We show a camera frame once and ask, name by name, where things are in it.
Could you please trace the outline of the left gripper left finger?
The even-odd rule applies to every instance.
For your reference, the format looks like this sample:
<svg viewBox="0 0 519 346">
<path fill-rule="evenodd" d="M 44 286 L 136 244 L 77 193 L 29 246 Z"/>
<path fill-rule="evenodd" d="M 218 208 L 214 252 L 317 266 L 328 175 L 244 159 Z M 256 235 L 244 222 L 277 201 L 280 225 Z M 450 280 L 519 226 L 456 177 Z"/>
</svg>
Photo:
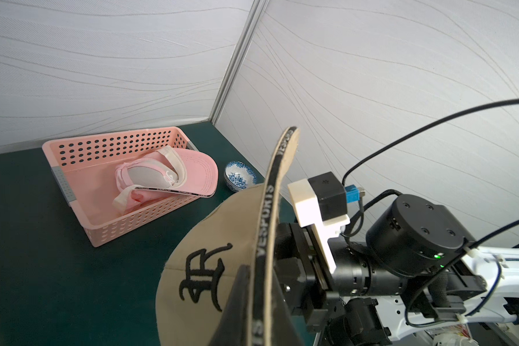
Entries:
<svg viewBox="0 0 519 346">
<path fill-rule="evenodd" d="M 246 344 L 250 266 L 241 265 L 221 320 L 209 346 L 241 346 Z"/>
</svg>

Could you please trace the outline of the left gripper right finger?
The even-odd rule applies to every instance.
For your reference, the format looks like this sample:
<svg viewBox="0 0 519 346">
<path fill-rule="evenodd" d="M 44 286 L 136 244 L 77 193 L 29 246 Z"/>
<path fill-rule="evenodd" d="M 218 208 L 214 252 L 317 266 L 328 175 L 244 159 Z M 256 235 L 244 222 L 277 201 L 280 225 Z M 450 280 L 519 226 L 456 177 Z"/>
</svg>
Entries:
<svg viewBox="0 0 519 346">
<path fill-rule="evenodd" d="M 284 300 L 281 284 L 278 281 L 275 270 L 272 269 L 271 284 L 271 308 L 270 308 L 270 327 L 272 346 L 300 346 L 303 345 L 301 337 L 297 333 Z"/>
</svg>

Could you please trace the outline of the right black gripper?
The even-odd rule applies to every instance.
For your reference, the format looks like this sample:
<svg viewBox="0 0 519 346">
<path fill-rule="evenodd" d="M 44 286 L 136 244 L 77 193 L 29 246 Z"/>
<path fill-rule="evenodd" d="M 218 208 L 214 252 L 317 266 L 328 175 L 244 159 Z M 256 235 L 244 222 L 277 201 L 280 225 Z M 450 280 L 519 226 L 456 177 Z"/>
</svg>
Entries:
<svg viewBox="0 0 519 346">
<path fill-rule="evenodd" d="M 287 307 L 304 318 L 310 332 L 322 332 L 337 312 L 340 295 L 321 263 L 318 246 L 297 223 L 281 223 L 275 238 L 275 274 Z"/>
</svg>

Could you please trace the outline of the beige baseball cap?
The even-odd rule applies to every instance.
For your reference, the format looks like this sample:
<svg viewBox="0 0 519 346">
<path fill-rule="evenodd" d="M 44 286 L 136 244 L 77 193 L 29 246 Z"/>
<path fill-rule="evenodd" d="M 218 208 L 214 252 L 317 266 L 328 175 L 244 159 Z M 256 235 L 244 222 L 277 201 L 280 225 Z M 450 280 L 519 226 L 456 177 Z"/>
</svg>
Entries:
<svg viewBox="0 0 519 346">
<path fill-rule="evenodd" d="M 162 345 L 209 345 L 241 265 L 250 266 L 245 345 L 270 345 L 271 271 L 281 185 L 299 137 L 297 127 L 287 128 L 265 181 L 225 200 L 171 253 L 156 296 Z"/>
</svg>

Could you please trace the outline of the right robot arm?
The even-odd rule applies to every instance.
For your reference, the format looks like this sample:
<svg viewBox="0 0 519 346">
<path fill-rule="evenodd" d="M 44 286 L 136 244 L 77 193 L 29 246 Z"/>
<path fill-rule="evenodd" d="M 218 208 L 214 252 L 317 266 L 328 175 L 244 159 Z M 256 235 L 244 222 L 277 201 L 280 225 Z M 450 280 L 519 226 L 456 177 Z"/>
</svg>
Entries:
<svg viewBox="0 0 519 346">
<path fill-rule="evenodd" d="M 519 325 L 519 248 L 483 247 L 444 207 L 386 190 L 394 201 L 369 229 L 328 242 L 330 271 L 311 226 L 282 223 L 275 273 L 293 315 L 322 345 L 390 345 L 422 330 Z"/>
</svg>

